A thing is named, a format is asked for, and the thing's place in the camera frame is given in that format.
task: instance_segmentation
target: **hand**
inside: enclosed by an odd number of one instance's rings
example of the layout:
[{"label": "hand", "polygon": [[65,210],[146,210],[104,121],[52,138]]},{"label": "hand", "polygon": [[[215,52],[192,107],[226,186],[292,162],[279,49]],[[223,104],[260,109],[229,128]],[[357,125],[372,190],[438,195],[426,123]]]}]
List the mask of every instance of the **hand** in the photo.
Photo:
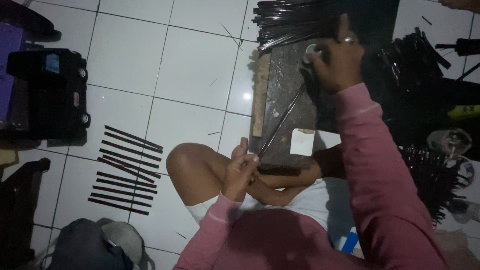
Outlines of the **hand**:
[{"label": "hand", "polygon": [[[350,37],[353,42],[344,39]],[[363,82],[361,78],[361,59],[365,50],[358,44],[357,36],[350,30],[348,15],[340,16],[340,27],[337,41],[327,39],[317,45],[317,49],[330,53],[330,63],[327,64],[321,56],[308,54],[308,60],[313,63],[315,71],[324,85],[335,92],[347,89]]]},{"label": "hand", "polygon": [[228,166],[223,179],[222,194],[227,199],[243,202],[245,190],[250,181],[255,181],[259,158],[257,155],[241,155],[234,159]]}]

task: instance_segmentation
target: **black strip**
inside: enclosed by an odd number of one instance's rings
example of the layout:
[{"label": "black strip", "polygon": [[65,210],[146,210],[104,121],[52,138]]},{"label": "black strip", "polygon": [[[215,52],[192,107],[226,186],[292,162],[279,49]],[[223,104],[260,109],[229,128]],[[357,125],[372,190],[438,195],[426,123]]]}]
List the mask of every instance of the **black strip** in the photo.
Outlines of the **black strip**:
[{"label": "black strip", "polygon": [[132,211],[132,212],[135,212],[135,213],[138,213],[138,214],[142,214],[142,215],[148,216],[148,212],[147,212],[147,211],[142,211],[142,210],[134,209],[134,208],[131,208],[131,207],[125,207],[125,206],[122,206],[122,205],[118,205],[118,204],[114,204],[114,203],[109,203],[109,202],[97,200],[97,199],[94,199],[94,198],[88,198],[88,201],[91,201],[91,202],[94,202],[94,203],[98,203],[98,204],[103,204],[103,205],[106,205],[106,206],[111,206],[111,207],[119,208],[119,209],[123,209],[123,210],[127,210],[127,211]]},{"label": "black strip", "polygon": [[140,178],[140,179],[143,179],[143,180],[146,180],[146,181],[148,181],[148,182],[150,182],[150,183],[152,183],[152,184],[155,183],[155,181],[153,181],[152,179],[150,179],[150,178],[148,178],[148,177],[146,177],[146,176],[143,176],[143,175],[141,175],[141,174],[139,174],[139,173],[137,173],[137,172],[133,172],[133,171],[127,169],[127,168],[124,168],[124,167],[122,167],[122,166],[120,166],[120,165],[118,165],[118,164],[115,164],[115,163],[113,163],[113,162],[110,162],[110,161],[108,161],[108,160],[106,160],[106,159],[103,159],[103,158],[101,158],[101,157],[98,157],[96,160],[98,160],[98,161],[100,161],[100,162],[103,162],[103,163],[106,163],[106,164],[108,164],[108,165],[110,165],[110,166],[113,166],[113,167],[115,167],[115,168],[117,168],[117,169],[119,169],[119,170],[122,170],[122,171],[124,171],[124,172],[128,172],[129,174],[135,175],[136,177],[138,177],[138,178]]},{"label": "black strip", "polygon": [[133,203],[141,206],[146,206],[146,207],[152,207],[151,204],[139,202],[139,201],[134,201],[134,200],[129,200],[129,199],[124,199],[124,198],[119,198],[115,196],[110,196],[110,195],[105,195],[105,194],[100,194],[100,193],[91,193],[90,196],[92,197],[98,197],[98,198],[104,198],[108,200],[113,200],[113,201],[119,201],[119,202],[127,202],[127,203]]},{"label": "black strip", "polygon": [[129,196],[133,196],[133,197],[139,197],[139,198],[147,199],[147,200],[153,200],[153,197],[152,197],[152,196],[137,194],[137,193],[128,192],[128,191],[121,191],[121,190],[113,189],[113,188],[109,188],[109,187],[102,187],[102,186],[94,185],[94,186],[93,186],[93,189],[98,189],[98,190],[103,190],[103,191],[109,191],[109,192],[113,192],[113,193],[118,193],[118,194],[123,194],[123,195],[129,195]]},{"label": "black strip", "polygon": [[139,186],[134,186],[134,185],[129,185],[129,184],[122,184],[122,183],[118,183],[118,182],[110,181],[110,180],[106,180],[106,179],[101,179],[101,178],[97,178],[96,181],[100,182],[100,183],[112,184],[112,185],[116,185],[116,186],[121,186],[121,187],[125,187],[125,188],[136,189],[136,190],[140,190],[140,191],[145,191],[145,192],[150,192],[150,193],[153,193],[153,194],[157,194],[157,192],[155,190],[144,188],[144,187],[139,187]]},{"label": "black strip", "polygon": [[150,147],[150,146],[146,146],[145,144],[141,144],[141,143],[137,143],[137,142],[134,142],[132,140],[129,140],[129,139],[126,139],[124,137],[120,137],[118,135],[115,135],[115,134],[112,134],[110,132],[104,132],[103,134],[109,136],[109,137],[112,137],[112,138],[115,138],[117,140],[120,140],[120,141],[123,141],[123,142],[126,142],[126,143],[129,143],[129,144],[133,144],[133,145],[136,145],[138,147],[142,147],[142,148],[145,148],[145,149],[148,149],[148,150],[151,150],[151,151],[154,151],[154,152],[157,152],[157,153],[160,153],[160,154],[163,154],[163,151],[162,150],[159,150],[157,148],[153,148],[153,147]]},{"label": "black strip", "polygon": [[144,157],[149,158],[149,159],[151,159],[151,160],[162,161],[161,158],[157,158],[157,157],[154,157],[154,156],[152,156],[152,155],[145,154],[145,153],[142,153],[142,152],[137,151],[137,150],[133,150],[133,149],[128,148],[128,147],[123,147],[123,146],[121,146],[121,145],[116,145],[116,144],[111,143],[111,142],[106,141],[106,140],[102,140],[102,144],[110,145],[110,146],[112,146],[112,147],[118,148],[118,149],[123,150],[123,151],[127,151],[127,152],[130,152],[130,153],[133,153],[133,154],[137,154],[137,155],[140,155],[140,156],[144,156]]},{"label": "black strip", "polygon": [[142,165],[145,165],[145,166],[149,166],[149,167],[153,167],[155,169],[158,169],[158,165],[155,165],[155,164],[150,163],[150,162],[146,162],[146,161],[143,161],[143,160],[138,160],[138,159],[134,159],[134,158],[131,158],[131,157],[127,157],[127,156],[124,156],[124,155],[119,154],[119,153],[115,153],[115,152],[112,152],[112,151],[105,150],[103,148],[100,148],[99,151],[102,152],[102,153],[105,153],[105,154],[112,155],[112,156],[117,157],[117,158],[121,158],[121,159],[124,159],[124,160],[129,160],[131,162],[139,163],[139,164],[142,164]]},{"label": "black strip", "polygon": [[122,134],[123,136],[127,136],[128,138],[135,139],[135,140],[137,140],[137,141],[139,141],[139,142],[143,142],[144,144],[153,146],[153,147],[155,147],[155,148],[157,148],[157,149],[159,149],[159,150],[163,150],[163,147],[161,147],[161,146],[158,145],[158,144],[154,144],[154,143],[149,142],[149,141],[147,141],[147,140],[144,140],[144,139],[142,139],[142,138],[140,138],[140,137],[134,136],[134,135],[132,135],[132,134],[128,134],[128,133],[126,133],[126,132],[123,132],[123,131],[121,131],[121,130],[115,129],[115,128],[113,128],[113,127],[109,127],[109,126],[105,125],[105,129],[111,130],[111,131],[116,132],[116,133],[118,133],[118,134]]},{"label": "black strip", "polygon": [[103,155],[102,157],[103,157],[104,159],[108,159],[108,160],[111,160],[111,161],[113,161],[113,162],[116,162],[116,163],[118,163],[118,164],[120,164],[120,165],[122,165],[122,166],[125,166],[125,167],[127,167],[127,168],[136,169],[136,170],[138,170],[139,172],[143,172],[143,173],[145,173],[145,174],[148,174],[148,175],[151,175],[151,176],[153,176],[153,177],[155,177],[155,178],[160,179],[160,175],[158,175],[158,174],[156,174],[156,173],[154,173],[154,172],[152,172],[152,171],[139,168],[138,166],[131,165],[130,163],[123,162],[123,161],[118,160],[118,159],[116,159],[116,158],[113,158],[113,157],[111,157],[111,156]]},{"label": "black strip", "polygon": [[96,174],[99,175],[99,176],[108,177],[108,178],[111,178],[111,179],[116,179],[116,180],[124,181],[124,182],[127,182],[127,183],[131,183],[131,184],[137,184],[137,185],[147,186],[147,187],[151,187],[151,188],[156,188],[156,184],[149,184],[149,183],[144,183],[144,182],[140,182],[140,181],[135,181],[135,180],[131,180],[131,179],[128,179],[128,178],[124,178],[124,177],[120,177],[120,176],[116,176],[116,175],[108,174],[108,173],[104,173],[104,172],[96,172]]}]

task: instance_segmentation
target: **ring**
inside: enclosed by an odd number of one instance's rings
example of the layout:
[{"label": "ring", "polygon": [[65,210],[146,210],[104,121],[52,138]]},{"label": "ring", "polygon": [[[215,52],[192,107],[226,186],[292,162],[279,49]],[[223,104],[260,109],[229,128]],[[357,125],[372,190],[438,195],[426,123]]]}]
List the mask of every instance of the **ring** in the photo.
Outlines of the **ring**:
[{"label": "ring", "polygon": [[347,43],[350,43],[350,44],[354,42],[353,38],[351,38],[351,37],[346,37],[346,38],[343,39],[343,41],[345,41]]}]

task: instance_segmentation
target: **floor tile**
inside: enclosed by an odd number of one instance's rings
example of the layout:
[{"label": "floor tile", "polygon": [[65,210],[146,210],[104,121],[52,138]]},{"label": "floor tile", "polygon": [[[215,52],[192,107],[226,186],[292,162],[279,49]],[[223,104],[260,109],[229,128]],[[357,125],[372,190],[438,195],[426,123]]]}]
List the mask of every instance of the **floor tile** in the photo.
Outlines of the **floor tile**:
[{"label": "floor tile", "polygon": [[[452,10],[440,3],[425,0],[401,0],[394,29],[394,38],[403,38],[413,33],[419,26],[425,32],[432,46],[436,44],[455,44],[458,38],[468,38],[472,22],[472,12]],[[449,53],[450,50],[437,50],[440,55]],[[444,57],[452,66],[445,69],[440,66],[444,77],[457,79],[462,75],[465,57],[459,57],[455,52]]]},{"label": "floor tile", "polygon": [[237,55],[227,111],[252,115],[254,76],[258,66],[258,43],[244,41]]},{"label": "floor tile", "polygon": [[102,0],[99,11],[167,25],[172,4],[173,0]]},{"label": "floor tile", "polygon": [[225,110],[237,49],[229,37],[170,27],[155,96]]},{"label": "floor tile", "polygon": [[170,24],[240,37],[246,6],[247,0],[175,0]]},{"label": "floor tile", "polygon": [[[471,39],[480,39],[480,14],[476,14],[475,18],[473,19],[473,26],[472,26],[472,35]],[[468,71],[470,68],[474,67],[476,64],[480,63],[480,55],[471,55],[467,56],[467,63],[465,64],[465,72]],[[476,69],[470,75],[463,79],[467,82],[473,82],[480,84],[480,68]]]},{"label": "floor tile", "polygon": [[[92,221],[98,221],[101,218],[108,218],[113,221],[128,221],[129,211],[100,205],[87,200],[87,198],[90,197],[91,192],[132,199],[132,196],[129,195],[114,194],[93,189],[92,186],[96,185],[132,192],[132,190],[128,188],[96,182],[97,177],[107,179],[105,177],[97,176],[96,172],[104,172],[132,180],[136,179],[133,175],[120,171],[102,162],[68,156],[53,227],[63,228],[70,224],[70,222],[79,218],[86,218]],[[101,200],[126,207],[131,206],[130,203],[107,199]]]},{"label": "floor tile", "polygon": [[[220,110],[154,99],[146,139],[163,146],[163,160],[156,171],[167,173],[165,160],[178,144],[199,143],[216,151],[224,115],[225,112]],[[158,156],[158,153],[147,149],[144,152]]]},{"label": "floor tile", "polygon": [[96,11],[100,0],[41,0],[41,2]]},{"label": "floor tile", "polygon": [[252,20],[257,16],[253,14],[253,9],[258,7],[257,0],[249,0],[247,5],[247,12],[245,13],[245,20],[243,22],[243,30],[241,33],[241,39],[250,41],[257,41],[258,29],[257,24],[254,24]]},{"label": "floor tile", "polygon": [[48,241],[50,239],[50,233],[52,229],[33,226],[32,241],[30,242],[30,248],[35,251],[35,259],[28,264],[29,269],[40,269],[39,265],[42,263],[42,259],[47,254]]},{"label": "floor tile", "polygon": [[37,149],[19,151],[19,163],[5,169],[3,180],[7,179],[25,163],[38,161],[41,158],[50,160],[50,169],[42,174],[33,220],[35,224],[51,226],[60,189],[63,165],[65,164],[65,155]]},{"label": "floor tile", "polygon": [[88,83],[153,95],[167,26],[98,14]]},{"label": "floor tile", "polygon": [[151,259],[148,270],[171,270],[180,258],[178,254],[148,247],[145,248],[145,252]]},{"label": "floor tile", "polygon": [[227,112],[218,148],[220,154],[230,158],[233,149],[240,144],[240,139],[250,137],[251,120],[251,117]]},{"label": "floor tile", "polygon": [[57,42],[39,42],[46,48],[67,48],[87,59],[95,23],[95,12],[33,1],[30,9],[49,19],[62,33]]},{"label": "floor tile", "polygon": [[149,215],[132,212],[129,223],[142,236],[145,246],[181,253],[199,226],[185,208],[168,176],[162,175],[155,184],[158,194],[151,201],[152,207],[135,207],[148,211]]},{"label": "floor tile", "polygon": [[102,140],[141,151],[141,147],[104,135],[105,125],[145,138],[152,97],[97,86],[87,87],[87,112],[91,115],[87,143],[70,146],[69,155],[96,160],[100,148],[134,157],[135,154],[102,144]]},{"label": "floor tile", "polygon": [[45,259],[45,268],[48,268],[50,266],[50,263],[52,263],[52,257],[51,255],[53,254],[53,251],[55,251],[55,246],[57,245],[57,240],[60,235],[59,229],[52,229],[52,236],[50,237],[50,242],[48,243],[48,252],[47,252],[47,258]]}]

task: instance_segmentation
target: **wooden plank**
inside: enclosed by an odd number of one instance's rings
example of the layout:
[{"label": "wooden plank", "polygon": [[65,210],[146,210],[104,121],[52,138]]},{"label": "wooden plank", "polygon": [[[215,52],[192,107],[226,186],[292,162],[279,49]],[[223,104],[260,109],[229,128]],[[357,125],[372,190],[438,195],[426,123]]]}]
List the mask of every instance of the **wooden plank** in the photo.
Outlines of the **wooden plank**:
[{"label": "wooden plank", "polygon": [[252,110],[252,135],[254,137],[261,137],[263,131],[268,75],[270,73],[270,56],[271,53],[261,54],[260,58],[258,59],[257,73],[255,74]]}]

